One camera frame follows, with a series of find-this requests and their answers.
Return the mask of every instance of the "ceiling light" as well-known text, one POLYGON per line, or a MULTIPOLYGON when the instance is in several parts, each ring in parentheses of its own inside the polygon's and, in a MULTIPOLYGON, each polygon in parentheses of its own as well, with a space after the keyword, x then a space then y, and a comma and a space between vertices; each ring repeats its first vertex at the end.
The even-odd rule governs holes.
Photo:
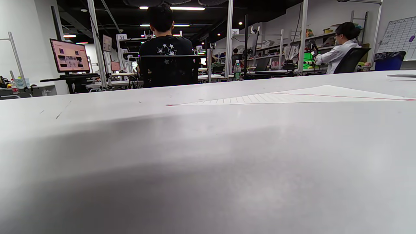
MULTIPOLYGON (((142 10, 147 10, 149 7, 139 7, 142 10)), ((171 7, 172 10, 205 10, 204 7, 171 7)))

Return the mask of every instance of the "water bottle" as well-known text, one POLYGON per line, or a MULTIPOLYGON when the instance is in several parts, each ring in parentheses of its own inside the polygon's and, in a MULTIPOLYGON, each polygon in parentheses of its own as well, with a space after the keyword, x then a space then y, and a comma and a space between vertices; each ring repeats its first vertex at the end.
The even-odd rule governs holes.
POLYGON ((234 80, 240 80, 241 66, 240 61, 236 60, 234 65, 234 80))
POLYGON ((17 84, 13 79, 12 79, 12 92, 13 94, 19 94, 19 89, 17 88, 17 84))

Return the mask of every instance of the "office chair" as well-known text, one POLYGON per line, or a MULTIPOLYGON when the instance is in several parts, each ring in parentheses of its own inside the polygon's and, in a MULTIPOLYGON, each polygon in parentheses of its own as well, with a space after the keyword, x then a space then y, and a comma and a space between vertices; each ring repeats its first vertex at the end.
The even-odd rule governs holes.
POLYGON ((142 55, 143 88, 198 84, 199 55, 142 55))
POLYGON ((335 68, 334 74, 354 72, 358 62, 369 50, 371 48, 351 48, 335 68))

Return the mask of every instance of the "black hair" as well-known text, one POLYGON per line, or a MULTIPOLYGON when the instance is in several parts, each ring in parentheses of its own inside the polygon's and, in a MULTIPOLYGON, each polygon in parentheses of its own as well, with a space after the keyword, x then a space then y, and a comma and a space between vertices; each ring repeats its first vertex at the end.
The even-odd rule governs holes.
POLYGON ((173 11, 168 4, 163 3, 157 7, 149 7, 146 14, 149 24, 158 32, 167 32, 172 28, 173 11))
POLYGON ((348 40, 351 40, 360 35, 360 29, 356 28, 351 22, 345 22, 337 27, 335 33, 337 35, 343 34, 348 40))

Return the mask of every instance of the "woman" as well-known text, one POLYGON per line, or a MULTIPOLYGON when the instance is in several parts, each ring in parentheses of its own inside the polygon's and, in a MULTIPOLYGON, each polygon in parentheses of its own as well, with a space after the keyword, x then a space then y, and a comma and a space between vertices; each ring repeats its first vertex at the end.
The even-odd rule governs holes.
POLYGON ((351 22, 345 22, 335 30, 335 39, 338 46, 331 51, 315 57, 315 64, 328 63, 327 74, 333 74, 339 62, 354 47, 361 47, 353 41, 360 35, 360 29, 356 28, 351 22))

